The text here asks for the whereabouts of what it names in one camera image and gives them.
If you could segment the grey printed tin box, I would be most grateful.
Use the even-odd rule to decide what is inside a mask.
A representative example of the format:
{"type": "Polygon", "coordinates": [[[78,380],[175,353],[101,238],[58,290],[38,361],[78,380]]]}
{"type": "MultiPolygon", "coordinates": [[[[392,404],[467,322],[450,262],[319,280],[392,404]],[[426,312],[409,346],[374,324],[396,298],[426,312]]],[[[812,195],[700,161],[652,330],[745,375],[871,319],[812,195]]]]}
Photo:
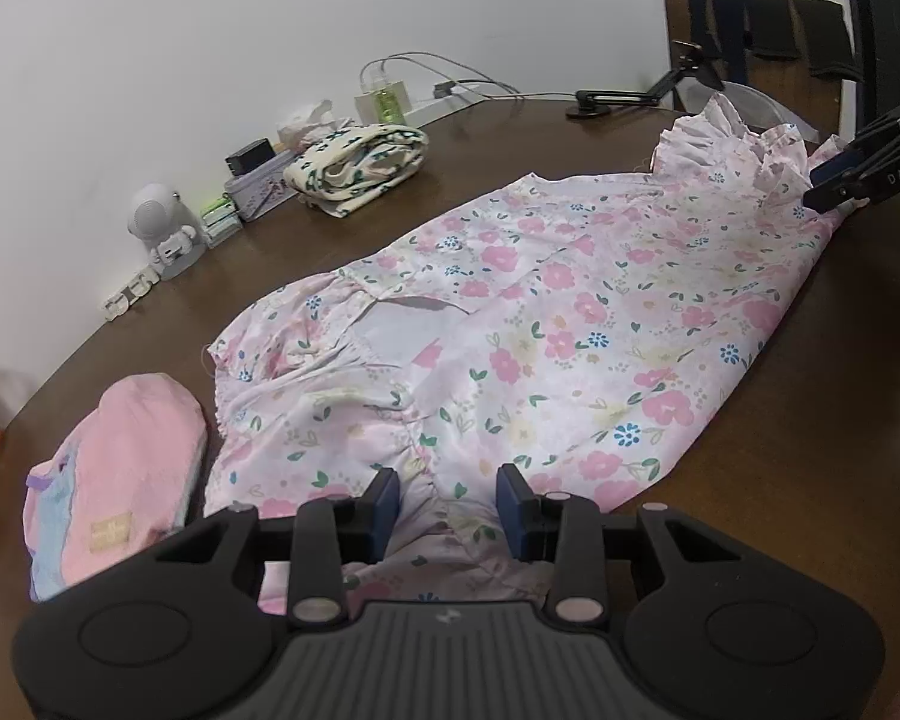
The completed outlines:
{"type": "Polygon", "coordinates": [[[294,160],[292,151],[281,151],[272,160],[224,184],[224,195],[232,200],[244,223],[255,221],[276,206],[294,199],[299,190],[284,177],[294,160]]]}

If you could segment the white tissue bundle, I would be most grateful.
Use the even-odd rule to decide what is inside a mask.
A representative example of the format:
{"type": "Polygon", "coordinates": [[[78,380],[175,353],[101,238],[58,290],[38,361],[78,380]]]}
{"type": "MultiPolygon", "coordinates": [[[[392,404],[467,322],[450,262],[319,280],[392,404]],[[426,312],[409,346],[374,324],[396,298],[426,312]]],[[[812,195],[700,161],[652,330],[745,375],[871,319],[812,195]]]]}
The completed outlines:
{"type": "Polygon", "coordinates": [[[351,122],[351,117],[334,112],[331,99],[322,99],[286,115],[276,127],[276,135],[285,149],[299,153],[351,122]]]}

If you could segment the white robot toy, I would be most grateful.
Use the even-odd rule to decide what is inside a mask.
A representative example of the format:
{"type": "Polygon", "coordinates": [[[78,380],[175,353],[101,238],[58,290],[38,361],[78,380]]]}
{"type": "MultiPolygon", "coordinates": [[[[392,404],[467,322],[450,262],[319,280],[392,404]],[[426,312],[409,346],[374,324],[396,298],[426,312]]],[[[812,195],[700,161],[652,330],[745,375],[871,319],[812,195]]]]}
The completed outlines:
{"type": "Polygon", "coordinates": [[[190,209],[164,184],[146,185],[134,195],[128,231],[142,242],[162,281],[178,277],[205,252],[190,209]]]}

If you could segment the black small box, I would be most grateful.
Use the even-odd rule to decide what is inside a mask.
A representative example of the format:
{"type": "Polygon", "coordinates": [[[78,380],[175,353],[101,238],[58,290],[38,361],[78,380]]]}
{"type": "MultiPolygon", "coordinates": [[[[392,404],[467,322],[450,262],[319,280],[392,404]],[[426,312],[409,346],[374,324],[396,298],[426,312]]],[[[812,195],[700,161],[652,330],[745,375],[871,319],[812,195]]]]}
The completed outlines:
{"type": "Polygon", "coordinates": [[[276,156],[268,138],[258,138],[242,146],[226,158],[226,165],[233,177],[245,176],[276,156]]]}

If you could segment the folded cream floral garment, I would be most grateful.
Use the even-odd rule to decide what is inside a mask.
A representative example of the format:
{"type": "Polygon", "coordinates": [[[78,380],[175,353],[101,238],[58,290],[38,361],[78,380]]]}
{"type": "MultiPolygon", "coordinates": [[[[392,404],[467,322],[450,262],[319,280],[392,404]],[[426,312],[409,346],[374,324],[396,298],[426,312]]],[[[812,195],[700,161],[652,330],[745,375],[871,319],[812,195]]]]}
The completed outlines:
{"type": "Polygon", "coordinates": [[[406,124],[340,128],[297,154],[283,176],[301,202],[345,218],[408,181],[429,151],[429,137],[406,124]]]}

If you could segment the wooden chair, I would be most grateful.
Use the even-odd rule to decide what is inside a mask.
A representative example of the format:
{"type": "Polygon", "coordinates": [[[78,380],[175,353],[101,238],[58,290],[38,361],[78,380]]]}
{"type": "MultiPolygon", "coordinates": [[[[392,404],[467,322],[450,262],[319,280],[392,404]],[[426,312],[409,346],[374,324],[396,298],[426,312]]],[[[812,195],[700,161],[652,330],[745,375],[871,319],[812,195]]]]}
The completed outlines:
{"type": "Polygon", "coordinates": [[[832,0],[663,0],[670,62],[696,44],[725,85],[769,94],[823,137],[862,81],[844,7],[832,0]]]}

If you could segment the pink floral dress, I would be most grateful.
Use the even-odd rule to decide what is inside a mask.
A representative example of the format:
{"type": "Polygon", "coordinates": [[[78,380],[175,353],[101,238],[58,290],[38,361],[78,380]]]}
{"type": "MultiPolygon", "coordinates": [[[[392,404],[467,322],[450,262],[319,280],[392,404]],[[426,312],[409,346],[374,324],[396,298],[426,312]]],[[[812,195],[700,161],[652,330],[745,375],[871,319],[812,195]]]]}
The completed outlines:
{"type": "Polygon", "coordinates": [[[221,452],[208,511],[294,514],[382,468],[401,512],[368,600],[538,600],[494,505],[614,511],[667,476],[761,353],[839,211],[803,205],[841,149],[752,132],[724,96],[662,133],[649,169],[520,177],[377,254],[274,289],[211,344],[221,452]]]}

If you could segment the folded pink baby garment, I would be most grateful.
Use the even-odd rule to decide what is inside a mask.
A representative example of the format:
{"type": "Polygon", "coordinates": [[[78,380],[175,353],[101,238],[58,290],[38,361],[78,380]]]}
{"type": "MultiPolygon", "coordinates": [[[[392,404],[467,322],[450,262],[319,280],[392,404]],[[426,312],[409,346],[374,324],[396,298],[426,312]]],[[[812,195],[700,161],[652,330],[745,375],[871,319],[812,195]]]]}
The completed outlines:
{"type": "Polygon", "coordinates": [[[175,379],[136,374],[107,388],[25,478],[30,598],[48,600],[182,527],[206,442],[201,406],[175,379]]]}

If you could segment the white plastic bag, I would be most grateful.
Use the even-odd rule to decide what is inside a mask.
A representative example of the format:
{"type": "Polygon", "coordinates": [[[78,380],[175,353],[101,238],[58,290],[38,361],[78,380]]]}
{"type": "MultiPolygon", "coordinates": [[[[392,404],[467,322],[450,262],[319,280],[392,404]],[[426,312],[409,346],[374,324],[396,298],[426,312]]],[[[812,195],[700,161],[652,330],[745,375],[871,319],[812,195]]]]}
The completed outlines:
{"type": "MultiPolygon", "coordinates": [[[[787,106],[758,88],[725,82],[720,93],[735,106],[741,121],[745,122],[752,130],[767,130],[776,125],[792,124],[798,128],[798,132],[805,142],[820,143],[821,141],[820,132],[813,125],[809,125],[797,112],[788,109],[787,106]]],[[[697,78],[683,78],[676,85],[676,96],[691,114],[699,114],[714,94],[717,94],[717,89],[704,85],[697,78]]]]}

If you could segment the green card stack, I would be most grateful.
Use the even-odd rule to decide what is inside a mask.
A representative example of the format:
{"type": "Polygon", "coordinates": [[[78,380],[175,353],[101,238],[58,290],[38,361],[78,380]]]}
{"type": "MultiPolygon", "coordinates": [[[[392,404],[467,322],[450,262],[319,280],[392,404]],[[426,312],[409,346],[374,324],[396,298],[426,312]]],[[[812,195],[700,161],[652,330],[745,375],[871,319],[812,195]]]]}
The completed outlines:
{"type": "Polygon", "coordinates": [[[237,206],[227,193],[199,211],[198,221],[199,227],[201,227],[201,236],[205,239],[209,249],[214,249],[228,238],[232,238],[233,234],[244,229],[237,206]]]}

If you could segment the green spray bottle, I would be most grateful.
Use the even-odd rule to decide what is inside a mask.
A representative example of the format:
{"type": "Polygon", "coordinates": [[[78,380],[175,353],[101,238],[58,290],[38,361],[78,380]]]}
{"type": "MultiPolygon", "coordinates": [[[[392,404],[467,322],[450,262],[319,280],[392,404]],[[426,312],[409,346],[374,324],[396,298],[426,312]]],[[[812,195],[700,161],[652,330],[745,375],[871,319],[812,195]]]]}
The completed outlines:
{"type": "Polygon", "coordinates": [[[357,117],[364,125],[400,124],[406,122],[411,109],[408,91],[403,82],[388,76],[367,76],[361,82],[361,94],[354,98],[357,117]]]}

